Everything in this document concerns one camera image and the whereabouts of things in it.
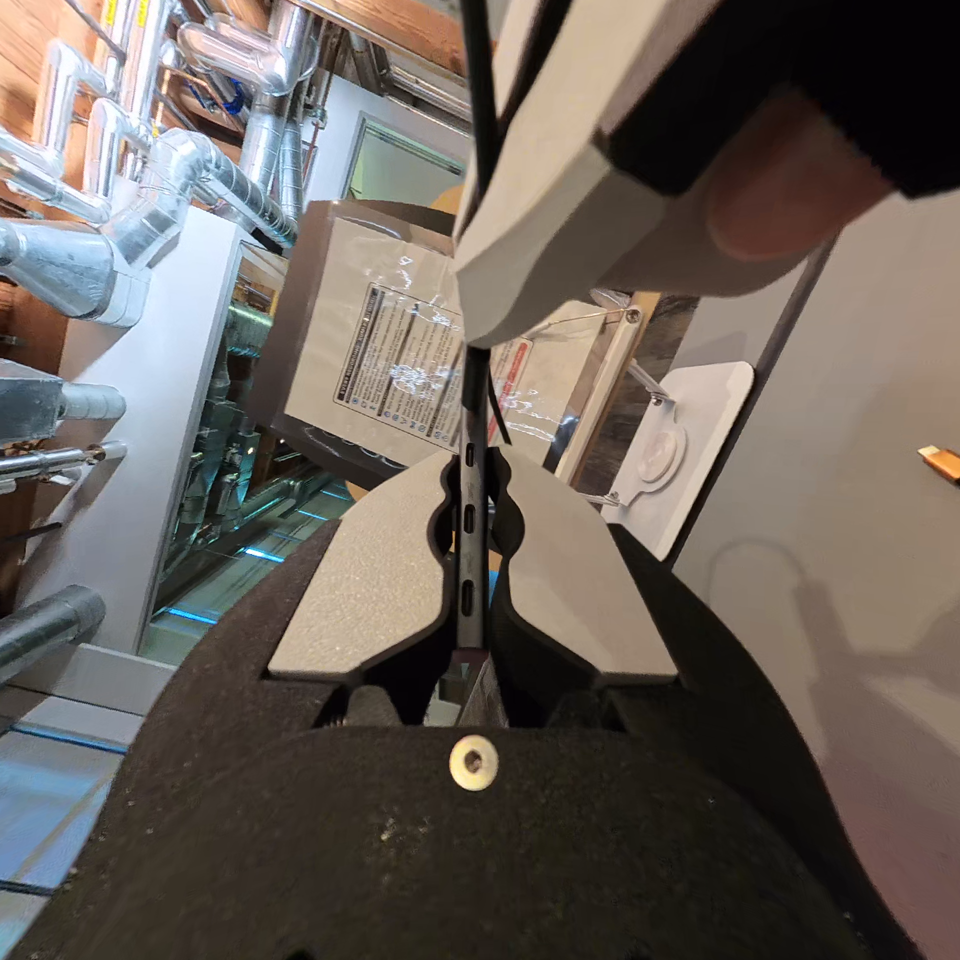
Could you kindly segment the foil-wrapped rectangular duct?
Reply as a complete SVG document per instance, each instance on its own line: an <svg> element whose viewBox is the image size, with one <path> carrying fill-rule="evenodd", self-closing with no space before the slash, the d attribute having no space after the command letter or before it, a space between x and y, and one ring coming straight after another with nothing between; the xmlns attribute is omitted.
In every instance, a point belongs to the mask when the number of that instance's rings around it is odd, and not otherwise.
<svg viewBox="0 0 960 960"><path fill-rule="evenodd" d="M66 381L1 360L1 446L49 439L62 421L116 421L126 399L112 386Z"/></svg>

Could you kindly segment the silver duct reducer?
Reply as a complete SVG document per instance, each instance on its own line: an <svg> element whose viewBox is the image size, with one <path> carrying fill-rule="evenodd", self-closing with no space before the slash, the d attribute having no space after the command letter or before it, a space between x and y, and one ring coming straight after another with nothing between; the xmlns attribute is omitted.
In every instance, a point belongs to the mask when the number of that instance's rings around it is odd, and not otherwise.
<svg viewBox="0 0 960 960"><path fill-rule="evenodd" d="M128 330L142 318L150 271L83 223L1 221L1 276L61 315Z"/></svg>

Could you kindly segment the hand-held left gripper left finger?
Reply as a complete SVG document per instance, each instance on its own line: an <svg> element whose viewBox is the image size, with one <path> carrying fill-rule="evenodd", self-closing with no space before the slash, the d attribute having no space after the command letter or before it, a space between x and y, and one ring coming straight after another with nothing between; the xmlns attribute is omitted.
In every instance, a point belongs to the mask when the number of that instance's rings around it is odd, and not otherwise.
<svg viewBox="0 0 960 960"><path fill-rule="evenodd" d="M386 690L420 725L450 664L450 550L459 459L438 452L342 516L268 665L270 678Z"/></svg>

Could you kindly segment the small chrome pipe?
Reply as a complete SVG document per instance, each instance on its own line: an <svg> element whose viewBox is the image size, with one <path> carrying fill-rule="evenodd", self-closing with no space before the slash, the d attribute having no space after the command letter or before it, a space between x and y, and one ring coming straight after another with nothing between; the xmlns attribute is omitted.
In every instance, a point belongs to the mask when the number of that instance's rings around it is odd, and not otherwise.
<svg viewBox="0 0 960 960"><path fill-rule="evenodd" d="M52 482L64 478L70 471L96 467L102 463L120 461L126 457L128 446L120 440L105 441L85 448L33 450L1 459L1 495L17 489L19 482L40 480Z"/></svg>

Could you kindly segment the round spiral metal duct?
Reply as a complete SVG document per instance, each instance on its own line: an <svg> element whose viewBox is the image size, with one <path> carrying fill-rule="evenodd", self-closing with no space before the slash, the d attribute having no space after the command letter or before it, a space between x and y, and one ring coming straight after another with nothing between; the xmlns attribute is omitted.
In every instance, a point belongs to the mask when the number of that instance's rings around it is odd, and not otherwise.
<svg viewBox="0 0 960 960"><path fill-rule="evenodd" d="M106 604L95 590L68 585L1 622L1 684L99 627Z"/></svg>

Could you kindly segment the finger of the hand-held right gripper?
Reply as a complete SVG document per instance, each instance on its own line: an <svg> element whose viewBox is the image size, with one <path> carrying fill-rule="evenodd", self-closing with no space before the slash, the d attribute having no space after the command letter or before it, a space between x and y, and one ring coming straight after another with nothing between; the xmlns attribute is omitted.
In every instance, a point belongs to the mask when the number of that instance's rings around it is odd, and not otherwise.
<svg viewBox="0 0 960 960"><path fill-rule="evenodd" d="M540 2L510 123L455 252L466 337L490 348L593 288L736 297L807 252L739 262L705 222L729 143L677 197L616 166L607 135L720 2Z"/></svg>
<svg viewBox="0 0 960 960"><path fill-rule="evenodd" d="M506 134L510 123L511 96L522 70L531 32L539 14L540 1L511 1L500 24L495 49L492 53L491 76L493 81L494 102L500 135ZM458 246L478 207L478 175L476 150L472 149L462 186L462 197L455 220L455 245Z"/></svg>

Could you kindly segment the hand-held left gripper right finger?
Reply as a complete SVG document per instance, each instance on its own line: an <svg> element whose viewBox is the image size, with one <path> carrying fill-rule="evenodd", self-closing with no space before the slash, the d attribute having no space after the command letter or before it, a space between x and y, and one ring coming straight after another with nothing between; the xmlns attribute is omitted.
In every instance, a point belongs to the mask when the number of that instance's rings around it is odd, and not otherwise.
<svg viewBox="0 0 960 960"><path fill-rule="evenodd" d="M494 447L501 553L488 649L507 722L541 727L570 694L675 682L679 669L610 527L580 493Z"/></svg>

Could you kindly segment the cluster of silver insulated pipes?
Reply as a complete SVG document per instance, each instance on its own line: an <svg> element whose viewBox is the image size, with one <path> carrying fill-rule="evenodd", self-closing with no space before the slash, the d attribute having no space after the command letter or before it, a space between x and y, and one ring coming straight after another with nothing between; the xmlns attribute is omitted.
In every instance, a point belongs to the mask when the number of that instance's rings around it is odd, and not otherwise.
<svg viewBox="0 0 960 960"><path fill-rule="evenodd" d="M110 2L101 65L59 39L47 47L34 113L33 138L2 128L2 178L14 192L94 227L112 217L114 177L127 145L147 157L138 197L213 198L238 211L275 243L291 246L295 220L210 138L188 128L158 133L150 111L157 96L162 49L178 2ZM88 116L83 186L64 180L66 140L79 89L97 95Z"/></svg>

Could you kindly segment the person's right hand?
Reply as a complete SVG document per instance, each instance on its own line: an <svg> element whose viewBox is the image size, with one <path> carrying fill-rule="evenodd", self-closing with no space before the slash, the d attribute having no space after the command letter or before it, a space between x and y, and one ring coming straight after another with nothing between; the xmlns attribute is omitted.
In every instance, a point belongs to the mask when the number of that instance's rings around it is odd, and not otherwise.
<svg viewBox="0 0 960 960"><path fill-rule="evenodd" d="M765 102L723 156L705 194L707 232L723 254L765 262L804 253L895 190L815 102Z"/></svg>

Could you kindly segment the glass door panel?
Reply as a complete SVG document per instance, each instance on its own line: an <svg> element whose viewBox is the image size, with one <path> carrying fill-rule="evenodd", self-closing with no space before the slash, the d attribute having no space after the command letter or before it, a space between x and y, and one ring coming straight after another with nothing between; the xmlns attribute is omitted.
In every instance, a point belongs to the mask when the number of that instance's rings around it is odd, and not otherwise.
<svg viewBox="0 0 960 960"><path fill-rule="evenodd" d="M451 190L459 196L465 176L461 161L361 113L342 198L436 209Z"/></svg>

